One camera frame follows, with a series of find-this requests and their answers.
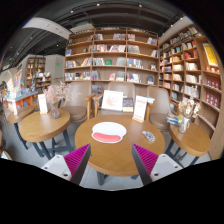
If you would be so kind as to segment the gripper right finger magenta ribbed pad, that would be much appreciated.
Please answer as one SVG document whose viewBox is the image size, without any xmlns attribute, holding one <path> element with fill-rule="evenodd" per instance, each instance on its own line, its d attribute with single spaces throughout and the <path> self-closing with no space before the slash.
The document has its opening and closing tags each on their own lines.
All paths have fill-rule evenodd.
<svg viewBox="0 0 224 224">
<path fill-rule="evenodd" d="M 132 156 L 143 185 L 148 185 L 182 169 L 167 154 L 157 155 L 136 144 L 132 145 Z"/>
</svg>

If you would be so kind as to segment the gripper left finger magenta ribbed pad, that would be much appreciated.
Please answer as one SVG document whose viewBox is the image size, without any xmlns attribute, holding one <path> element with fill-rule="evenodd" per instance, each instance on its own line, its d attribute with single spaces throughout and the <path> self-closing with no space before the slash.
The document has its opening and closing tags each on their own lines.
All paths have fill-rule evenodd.
<svg viewBox="0 0 224 224">
<path fill-rule="evenodd" d="M 87 144 L 66 156 L 55 155 L 42 169 L 79 185 L 90 155 L 91 145 Z"/>
</svg>

